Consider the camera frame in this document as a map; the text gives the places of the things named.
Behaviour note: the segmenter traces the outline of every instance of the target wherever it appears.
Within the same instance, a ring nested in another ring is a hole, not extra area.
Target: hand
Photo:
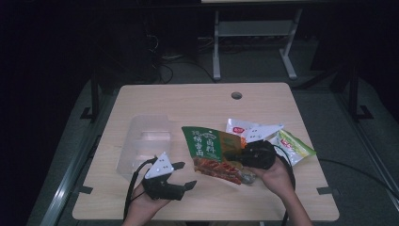
[[[262,179],[270,191],[282,198],[288,193],[293,193],[294,188],[285,165],[276,157],[275,164],[270,169],[246,168]]]
[[[150,221],[156,212],[170,203],[170,200],[153,200],[144,192],[142,184],[138,185],[133,191],[132,203],[123,226],[138,226]]]

